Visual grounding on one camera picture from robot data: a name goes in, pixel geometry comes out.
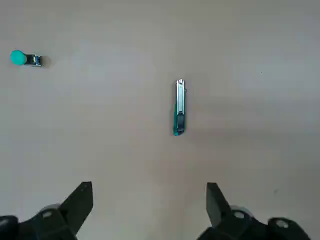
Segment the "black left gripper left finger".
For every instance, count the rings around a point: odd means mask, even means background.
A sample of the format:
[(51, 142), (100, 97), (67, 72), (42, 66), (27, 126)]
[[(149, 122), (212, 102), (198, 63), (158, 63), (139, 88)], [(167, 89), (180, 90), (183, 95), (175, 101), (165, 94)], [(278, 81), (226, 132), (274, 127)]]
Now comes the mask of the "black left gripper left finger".
[(14, 215), (0, 217), (2, 240), (76, 240), (93, 209), (93, 186), (83, 181), (61, 203), (49, 205), (26, 221)]

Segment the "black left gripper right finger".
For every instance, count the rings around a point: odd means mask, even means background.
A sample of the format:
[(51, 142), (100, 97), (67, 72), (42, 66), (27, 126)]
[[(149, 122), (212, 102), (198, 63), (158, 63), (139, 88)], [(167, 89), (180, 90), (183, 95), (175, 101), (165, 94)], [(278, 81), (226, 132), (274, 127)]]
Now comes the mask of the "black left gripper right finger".
[(309, 240), (295, 221), (273, 217), (258, 221), (245, 208), (231, 207), (218, 184), (206, 185), (206, 211), (211, 222), (199, 240)]

